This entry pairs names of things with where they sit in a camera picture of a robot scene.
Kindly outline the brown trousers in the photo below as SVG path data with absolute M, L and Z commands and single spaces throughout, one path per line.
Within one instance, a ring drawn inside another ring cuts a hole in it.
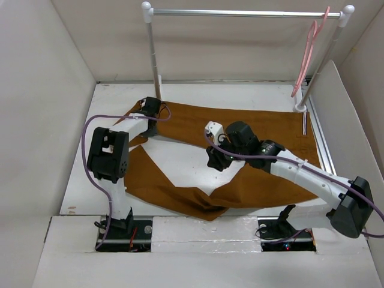
M 230 124 L 238 121 L 249 125 L 259 140 L 272 140 L 301 159 L 319 166 L 316 143 L 309 117 L 295 112 L 228 110 L 166 103 L 171 112 L 168 121 L 157 124 L 161 136 L 206 149 L 205 134 L 217 129 L 220 139 L 228 134 Z M 207 195 L 201 189 L 182 188 L 172 184 L 159 165 L 145 152 L 147 138 L 137 136 L 130 142 L 130 163 L 124 184 L 127 192 L 140 200 L 201 220 L 212 221 L 230 208 L 271 208 L 291 205 L 316 196 L 288 180 L 245 165 L 229 183 Z

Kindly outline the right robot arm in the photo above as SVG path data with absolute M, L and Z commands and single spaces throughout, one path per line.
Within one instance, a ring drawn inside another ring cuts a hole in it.
M 349 238 L 358 238 L 372 211 L 373 198 L 368 181 L 357 176 L 354 180 L 328 173 L 307 160 L 295 156 L 283 145 L 271 140 L 259 140 L 250 126 L 242 121 L 227 128 L 208 122 L 205 137 L 210 146 L 206 152 L 208 167 L 218 171 L 234 161 L 244 161 L 309 191 L 322 199 L 322 205 L 288 205 L 271 226 L 275 232 L 292 236 L 312 228 L 333 228 Z

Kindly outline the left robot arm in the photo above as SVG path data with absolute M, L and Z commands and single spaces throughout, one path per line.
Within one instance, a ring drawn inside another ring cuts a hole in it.
M 141 134 L 155 130 L 161 106 L 164 103 L 152 97 L 139 101 L 139 108 L 123 116 L 122 120 L 109 127 L 94 129 L 86 171 L 93 174 L 96 186 L 109 201 L 109 215 L 97 223 L 97 227 L 114 231 L 127 238 L 133 233 L 133 212 L 128 206 L 124 177 L 128 170 L 129 142 Z

